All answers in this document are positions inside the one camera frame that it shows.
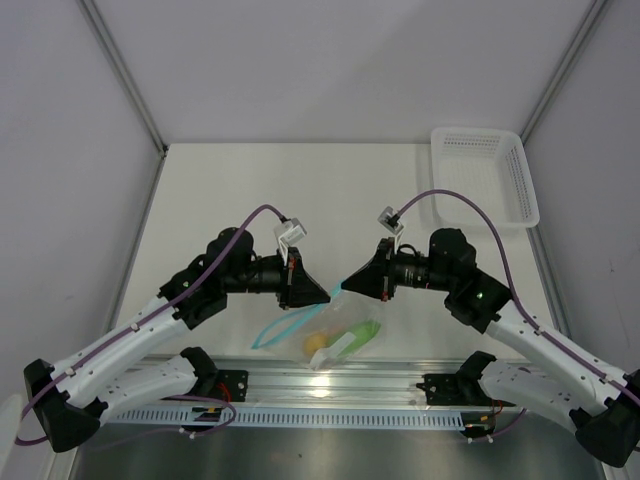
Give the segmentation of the clear zip top bag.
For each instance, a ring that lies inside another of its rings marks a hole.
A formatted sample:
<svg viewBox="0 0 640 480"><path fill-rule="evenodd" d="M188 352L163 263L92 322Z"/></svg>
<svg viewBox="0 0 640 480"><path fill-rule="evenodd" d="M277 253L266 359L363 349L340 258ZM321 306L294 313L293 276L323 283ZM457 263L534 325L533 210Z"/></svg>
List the clear zip top bag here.
<svg viewBox="0 0 640 480"><path fill-rule="evenodd" d="M267 325L256 337L251 348L265 351L283 360L293 361L310 370L329 370L345 363L352 357L370 350L380 343L385 334L385 311L382 303L356 293L346 292L335 286L327 304L313 305L282 315ZM345 335L333 345L330 338L353 324L376 320L382 324L378 335L353 355L341 356L340 352L351 341ZM328 337L326 348L318 350L312 357L304 353L304 340L321 332Z"/></svg>

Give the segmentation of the green toy vegetable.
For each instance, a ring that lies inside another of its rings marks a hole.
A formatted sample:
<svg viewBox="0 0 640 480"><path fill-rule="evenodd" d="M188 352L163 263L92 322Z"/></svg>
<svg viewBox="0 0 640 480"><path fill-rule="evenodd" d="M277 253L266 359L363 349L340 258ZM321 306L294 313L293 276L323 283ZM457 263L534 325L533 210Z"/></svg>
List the green toy vegetable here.
<svg viewBox="0 0 640 480"><path fill-rule="evenodd" d="M329 344L333 345L336 341L340 341L345 335L350 334L351 341L340 352L341 356L353 355L355 352L363 348L367 343L373 340L380 332L382 324L376 320L362 321L353 324L346 330L333 335Z"/></svg>

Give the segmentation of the yellow toy fruit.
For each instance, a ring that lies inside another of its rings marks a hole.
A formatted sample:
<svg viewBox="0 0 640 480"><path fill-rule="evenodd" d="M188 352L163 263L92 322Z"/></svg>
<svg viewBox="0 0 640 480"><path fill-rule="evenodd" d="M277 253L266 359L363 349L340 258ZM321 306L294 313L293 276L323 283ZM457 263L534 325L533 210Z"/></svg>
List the yellow toy fruit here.
<svg viewBox="0 0 640 480"><path fill-rule="evenodd" d="M304 353L308 357L312 357L318 350L326 348L328 345L328 337L321 332L309 335L303 343Z"/></svg>

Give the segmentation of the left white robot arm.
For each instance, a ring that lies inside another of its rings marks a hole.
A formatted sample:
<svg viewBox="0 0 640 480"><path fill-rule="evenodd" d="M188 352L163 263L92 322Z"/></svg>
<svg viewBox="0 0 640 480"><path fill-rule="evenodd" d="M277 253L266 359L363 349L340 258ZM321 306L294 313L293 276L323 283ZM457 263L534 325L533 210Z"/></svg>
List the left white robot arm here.
<svg viewBox="0 0 640 480"><path fill-rule="evenodd" d="M127 323L65 360L37 359L26 366L28 407L53 451L74 449L111 418L156 400L227 400L218 368L200 347L186 348L154 367L131 368L156 347L222 312L229 295L272 293L283 310L329 302L329 293L305 271L295 246L305 229L290 219L274 234L276 254L261 257L248 231L221 231Z"/></svg>

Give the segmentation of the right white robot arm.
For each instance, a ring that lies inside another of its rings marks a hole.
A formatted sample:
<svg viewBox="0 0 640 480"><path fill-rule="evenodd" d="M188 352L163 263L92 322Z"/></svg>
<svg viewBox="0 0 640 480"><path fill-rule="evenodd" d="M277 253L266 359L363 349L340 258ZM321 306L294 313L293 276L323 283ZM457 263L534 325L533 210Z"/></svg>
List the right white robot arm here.
<svg viewBox="0 0 640 480"><path fill-rule="evenodd" d="M442 291L445 308L465 326L507 345L543 371L521 371L486 352L460 368L458 395L468 403L505 400L572 433L597 460L625 466L639 447L639 374L627 373L533 318L507 286L483 272L458 229L435 231L427 254L403 253L393 239L344 280L346 291L388 301L398 287Z"/></svg>

